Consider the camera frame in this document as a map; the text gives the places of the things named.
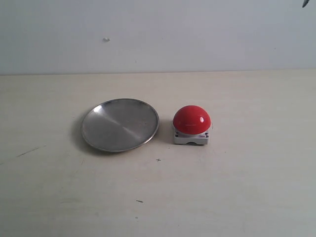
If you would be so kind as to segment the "yellow black claw hammer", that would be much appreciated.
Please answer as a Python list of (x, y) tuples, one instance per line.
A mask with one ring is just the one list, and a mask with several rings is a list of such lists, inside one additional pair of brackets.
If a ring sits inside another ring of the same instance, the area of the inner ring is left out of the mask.
[(304, 8), (304, 7), (309, 3), (309, 1), (310, 1), (310, 0), (304, 0), (304, 1), (303, 1), (303, 4), (302, 4), (302, 7)]

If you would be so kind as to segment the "red dome push button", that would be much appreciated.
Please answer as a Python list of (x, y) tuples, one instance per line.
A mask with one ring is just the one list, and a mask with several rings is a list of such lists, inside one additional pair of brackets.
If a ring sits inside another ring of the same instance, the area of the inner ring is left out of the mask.
[(177, 145), (207, 145), (212, 120), (202, 107), (187, 105), (180, 108), (173, 117), (174, 143)]

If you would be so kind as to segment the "round stainless steel plate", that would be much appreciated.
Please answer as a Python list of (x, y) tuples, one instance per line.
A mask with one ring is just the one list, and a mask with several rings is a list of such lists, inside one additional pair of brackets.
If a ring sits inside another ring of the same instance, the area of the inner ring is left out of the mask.
[(89, 111), (80, 131), (91, 147), (121, 153), (148, 143), (157, 133), (159, 116), (148, 103), (133, 98), (103, 102)]

